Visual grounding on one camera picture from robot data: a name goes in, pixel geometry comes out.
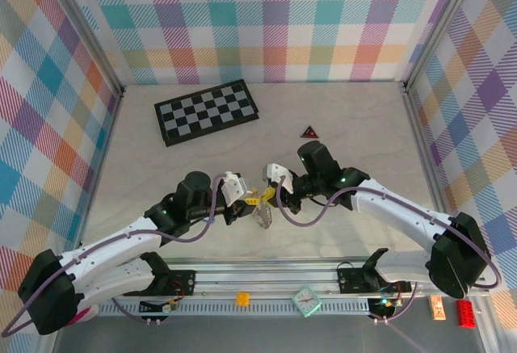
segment clock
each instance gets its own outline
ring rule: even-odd
[[[292,301],[301,313],[304,314],[304,317],[308,317],[322,305],[322,300],[317,297],[309,286],[303,287],[295,296],[292,297]]]

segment marble surface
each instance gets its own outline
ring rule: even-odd
[[[83,234],[85,244],[129,225],[193,170],[211,177],[240,172],[260,191],[262,168],[277,162],[298,174],[296,150],[312,125],[341,167],[369,173],[388,189],[431,207],[431,197],[396,83],[250,84],[260,119],[165,147],[153,105],[208,86],[130,86],[103,168],[99,189]],[[321,207],[306,201],[299,221]],[[332,208],[311,228],[297,228],[278,212],[267,230],[251,216],[226,226],[222,218],[194,244],[161,248],[167,258],[368,256],[380,247],[418,246],[378,220]],[[185,235],[201,230],[194,226]]]

